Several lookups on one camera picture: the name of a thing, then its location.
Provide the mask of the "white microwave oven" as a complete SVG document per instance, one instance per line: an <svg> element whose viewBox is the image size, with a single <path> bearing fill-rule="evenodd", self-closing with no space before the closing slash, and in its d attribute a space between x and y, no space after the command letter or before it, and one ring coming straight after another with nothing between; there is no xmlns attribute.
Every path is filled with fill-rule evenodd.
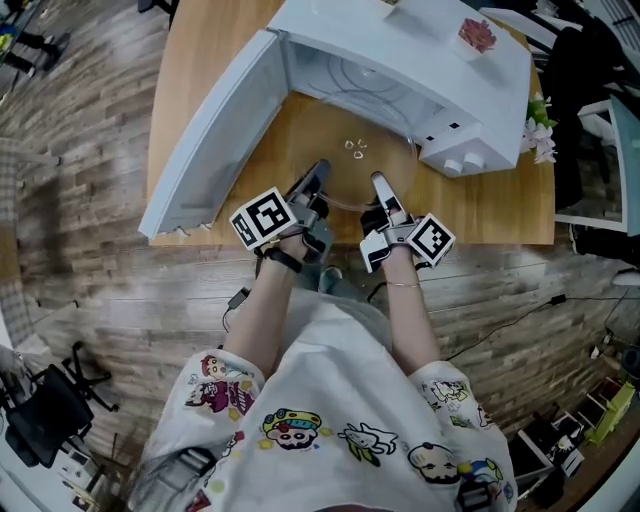
<svg viewBox="0 0 640 512"><path fill-rule="evenodd" d="M268 24L282 38L293 90L315 97L355 90L405 119L422 162L448 177L516 167L531 55L461 0L420 0L412 20L387 22L384 0L285 0ZM497 41L473 60L457 52L466 19Z"/></svg>

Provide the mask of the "black office chair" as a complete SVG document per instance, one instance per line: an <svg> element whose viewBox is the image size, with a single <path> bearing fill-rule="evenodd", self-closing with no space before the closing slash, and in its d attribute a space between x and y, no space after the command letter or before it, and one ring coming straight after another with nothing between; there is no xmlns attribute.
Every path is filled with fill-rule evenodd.
<svg viewBox="0 0 640 512"><path fill-rule="evenodd" d="M108 412L117 412L117 404L108 404L95 391L112 379L109 372L100 377L84 375L80 351L84 343L72 346L72 355L60 366L49 365L30 378L35 391L23 403L6 410L8 427L5 440L29 468L38 465L50 469L63 446L75 446L92 427L94 414L89 402L95 401Z"/></svg>
<svg viewBox="0 0 640 512"><path fill-rule="evenodd" d="M578 165L579 111L608 99L605 86L624 79L640 85L640 73L602 20L594 18L580 30L567 27L557 34L541 78L542 91L551 99L549 118L557 122L552 135L557 209L572 206L583 197Z"/></svg>

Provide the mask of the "lime green rack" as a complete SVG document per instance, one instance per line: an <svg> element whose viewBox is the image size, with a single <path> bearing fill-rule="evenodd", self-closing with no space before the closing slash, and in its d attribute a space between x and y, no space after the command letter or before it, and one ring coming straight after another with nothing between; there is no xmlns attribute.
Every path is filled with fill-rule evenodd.
<svg viewBox="0 0 640 512"><path fill-rule="evenodd" d="M585 432L586 441L600 446L608 435L616 429L631 406L635 395L635 386L629 381L625 382L613 399L606 401L604 415L596 427L590 428Z"/></svg>

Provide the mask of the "black wristband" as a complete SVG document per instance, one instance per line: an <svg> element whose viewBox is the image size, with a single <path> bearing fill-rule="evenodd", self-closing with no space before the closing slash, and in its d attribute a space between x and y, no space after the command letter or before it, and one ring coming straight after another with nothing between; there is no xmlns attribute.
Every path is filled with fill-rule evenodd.
<svg viewBox="0 0 640 512"><path fill-rule="evenodd" d="M296 274L302 271L302 263L293 256L282 251L279 247L270 247L263 253L263 258L274 262L278 262L281 265L292 270Z"/></svg>

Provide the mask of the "grey checkered box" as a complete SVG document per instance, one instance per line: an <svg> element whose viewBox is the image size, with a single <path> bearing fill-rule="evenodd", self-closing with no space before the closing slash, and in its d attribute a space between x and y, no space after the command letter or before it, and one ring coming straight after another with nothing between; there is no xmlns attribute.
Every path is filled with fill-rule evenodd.
<svg viewBox="0 0 640 512"><path fill-rule="evenodd" d="M34 333L21 282L0 283L0 345L13 350Z"/></svg>

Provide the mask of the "red succulent in white pot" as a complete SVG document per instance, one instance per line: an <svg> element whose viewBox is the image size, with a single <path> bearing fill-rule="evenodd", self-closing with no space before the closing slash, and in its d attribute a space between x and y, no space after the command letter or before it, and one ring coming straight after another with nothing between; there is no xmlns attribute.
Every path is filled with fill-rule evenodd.
<svg viewBox="0 0 640 512"><path fill-rule="evenodd" d="M466 18L457 33L458 55L466 61L473 61L492 51L497 38L486 20Z"/></svg>

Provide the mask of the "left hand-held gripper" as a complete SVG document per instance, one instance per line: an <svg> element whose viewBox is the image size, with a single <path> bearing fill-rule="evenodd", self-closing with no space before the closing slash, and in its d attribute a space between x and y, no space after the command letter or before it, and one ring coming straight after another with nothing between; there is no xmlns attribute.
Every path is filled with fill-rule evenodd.
<svg viewBox="0 0 640 512"><path fill-rule="evenodd" d="M312 206L330 172L329 161L320 159L294 183L285 198L276 187L272 187L237 209L229 222L242 245L249 251L255 251L287 236L301 235L307 248L305 261L324 261L334 236L326 221L326 213L318 213Z"/></svg>

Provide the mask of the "person's right forearm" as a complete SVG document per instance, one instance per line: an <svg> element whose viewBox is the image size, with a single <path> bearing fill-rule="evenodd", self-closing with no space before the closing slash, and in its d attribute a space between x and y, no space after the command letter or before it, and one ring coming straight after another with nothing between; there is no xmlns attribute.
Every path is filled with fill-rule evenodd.
<svg viewBox="0 0 640 512"><path fill-rule="evenodd" d="M392 249L383 261L386 281L417 283L419 276L412 253L401 246ZM410 376L422 367L441 359L440 347L425 304L422 288L387 286L392 332L392 355Z"/></svg>

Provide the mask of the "white cartoon print shirt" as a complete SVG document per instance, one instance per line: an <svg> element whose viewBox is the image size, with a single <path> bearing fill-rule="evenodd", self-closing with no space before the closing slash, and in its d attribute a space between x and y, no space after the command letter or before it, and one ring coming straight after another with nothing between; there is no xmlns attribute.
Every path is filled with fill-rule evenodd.
<svg viewBox="0 0 640 512"><path fill-rule="evenodd" d="M225 350L193 355L145 447L131 512L462 512L474 486L487 512L515 512L506 438L468 378L441 361L407 376L387 327L370 305L296 290L272 375ZM174 484L174 457L194 447L214 468Z"/></svg>

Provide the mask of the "white microwave door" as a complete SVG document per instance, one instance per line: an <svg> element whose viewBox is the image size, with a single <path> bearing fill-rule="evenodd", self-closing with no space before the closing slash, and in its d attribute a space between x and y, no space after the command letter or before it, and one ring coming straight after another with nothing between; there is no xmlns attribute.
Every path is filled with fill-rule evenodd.
<svg viewBox="0 0 640 512"><path fill-rule="evenodd" d="M210 90L148 200L139 232L188 232L216 219L289 93L278 36L257 32Z"/></svg>

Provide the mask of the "person's grey trousers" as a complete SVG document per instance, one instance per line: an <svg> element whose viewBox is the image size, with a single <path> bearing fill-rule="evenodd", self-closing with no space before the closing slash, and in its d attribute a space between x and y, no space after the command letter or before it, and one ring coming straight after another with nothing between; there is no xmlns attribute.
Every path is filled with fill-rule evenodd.
<svg viewBox="0 0 640 512"><path fill-rule="evenodd" d="M326 268L324 268L319 275L318 291L320 293L372 305L372 301L369 299L368 295L364 291L353 285L344 277L344 275L343 279L339 281L331 280L330 278L326 277L324 275L324 271Z"/></svg>

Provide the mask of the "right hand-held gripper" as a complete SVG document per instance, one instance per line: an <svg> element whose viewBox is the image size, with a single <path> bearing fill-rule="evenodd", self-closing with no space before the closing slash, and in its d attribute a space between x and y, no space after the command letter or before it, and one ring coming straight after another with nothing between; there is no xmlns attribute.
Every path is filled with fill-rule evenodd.
<svg viewBox="0 0 640 512"><path fill-rule="evenodd" d="M371 176L380 205L360 218L364 239L360 253L368 273L377 271L393 248L404 246L426 266L435 267L456 237L435 216L414 217L402 209L382 172Z"/></svg>

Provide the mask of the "person's left forearm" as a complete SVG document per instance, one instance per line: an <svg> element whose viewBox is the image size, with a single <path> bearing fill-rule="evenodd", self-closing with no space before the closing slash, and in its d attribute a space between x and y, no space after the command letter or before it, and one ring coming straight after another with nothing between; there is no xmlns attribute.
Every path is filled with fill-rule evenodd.
<svg viewBox="0 0 640 512"><path fill-rule="evenodd" d="M252 363L265 377L276 362L296 276L283 263L265 258L224 342L225 351Z"/></svg>

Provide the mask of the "white desk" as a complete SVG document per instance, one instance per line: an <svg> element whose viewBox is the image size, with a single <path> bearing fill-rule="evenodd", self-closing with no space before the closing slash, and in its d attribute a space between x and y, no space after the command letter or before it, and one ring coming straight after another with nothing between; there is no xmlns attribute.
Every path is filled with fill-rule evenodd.
<svg viewBox="0 0 640 512"><path fill-rule="evenodd" d="M587 137L582 197L555 220L640 235L640 118L612 96L582 107L578 119Z"/></svg>

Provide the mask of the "round glass turntable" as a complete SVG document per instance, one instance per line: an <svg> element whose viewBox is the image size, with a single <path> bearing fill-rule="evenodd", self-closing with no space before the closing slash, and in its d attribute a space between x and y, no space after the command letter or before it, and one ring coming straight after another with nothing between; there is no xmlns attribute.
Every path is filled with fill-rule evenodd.
<svg viewBox="0 0 640 512"><path fill-rule="evenodd" d="M374 173L381 173L403 199L417 168L416 145L400 112L373 94L355 90L303 107L290 127L288 149L298 175L327 161L330 172L322 196L350 211L363 212L374 201Z"/></svg>

